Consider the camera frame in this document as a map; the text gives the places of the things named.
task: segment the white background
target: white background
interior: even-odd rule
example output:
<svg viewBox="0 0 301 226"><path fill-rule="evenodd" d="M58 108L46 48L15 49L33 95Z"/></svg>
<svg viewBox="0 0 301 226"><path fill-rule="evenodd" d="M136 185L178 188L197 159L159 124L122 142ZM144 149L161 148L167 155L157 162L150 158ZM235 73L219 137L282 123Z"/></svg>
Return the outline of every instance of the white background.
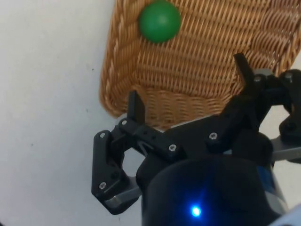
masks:
<svg viewBox="0 0 301 226"><path fill-rule="evenodd" d="M115 120L98 102L113 0L0 1L0 221L5 226L139 226L140 203L111 216L91 195L93 136ZM295 68L301 69L301 58ZM262 131L278 135L284 110ZM141 162L131 154L126 169ZM290 207L301 167L276 174Z"/></svg>

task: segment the blue led light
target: blue led light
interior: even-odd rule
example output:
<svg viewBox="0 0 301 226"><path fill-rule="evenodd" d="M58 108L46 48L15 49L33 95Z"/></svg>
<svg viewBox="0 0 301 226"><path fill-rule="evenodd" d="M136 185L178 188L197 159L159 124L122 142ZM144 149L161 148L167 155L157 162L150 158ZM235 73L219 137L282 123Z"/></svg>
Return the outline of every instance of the blue led light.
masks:
<svg viewBox="0 0 301 226"><path fill-rule="evenodd" d="M194 206L191 208L191 214L194 216L194 217L199 217L202 213L202 210L197 207L197 206Z"/></svg>

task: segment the wicker basket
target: wicker basket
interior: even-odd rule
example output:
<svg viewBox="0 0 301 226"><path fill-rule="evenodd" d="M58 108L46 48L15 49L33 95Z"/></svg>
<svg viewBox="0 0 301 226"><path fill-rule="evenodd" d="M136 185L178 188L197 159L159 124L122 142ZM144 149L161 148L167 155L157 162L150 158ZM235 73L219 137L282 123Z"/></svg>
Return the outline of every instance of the wicker basket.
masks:
<svg viewBox="0 0 301 226"><path fill-rule="evenodd" d="M161 129L218 113L242 86L233 54L278 75L301 47L301 0L171 0L182 26L163 44L147 42L138 30L151 2L115 3L99 94L114 116L126 111L131 90L146 105L147 123Z"/></svg>

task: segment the black cylindrical housing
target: black cylindrical housing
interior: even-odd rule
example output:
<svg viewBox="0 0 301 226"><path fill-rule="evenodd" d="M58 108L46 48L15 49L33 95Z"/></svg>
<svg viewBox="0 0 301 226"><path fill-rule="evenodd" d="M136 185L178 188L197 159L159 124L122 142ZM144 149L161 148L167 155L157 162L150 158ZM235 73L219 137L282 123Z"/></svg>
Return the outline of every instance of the black cylindrical housing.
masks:
<svg viewBox="0 0 301 226"><path fill-rule="evenodd" d="M267 226L284 214L275 184L271 170L247 160L217 155L182 161L143 192L143 226Z"/></svg>

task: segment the green ball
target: green ball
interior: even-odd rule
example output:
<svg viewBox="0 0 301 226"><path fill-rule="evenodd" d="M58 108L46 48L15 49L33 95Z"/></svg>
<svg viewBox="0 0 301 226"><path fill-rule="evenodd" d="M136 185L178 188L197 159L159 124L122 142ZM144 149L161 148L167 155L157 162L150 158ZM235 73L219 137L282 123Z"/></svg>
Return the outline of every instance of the green ball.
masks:
<svg viewBox="0 0 301 226"><path fill-rule="evenodd" d="M180 27L181 15L178 9L166 0L157 0L149 4L139 17L141 34L154 43L173 38Z"/></svg>

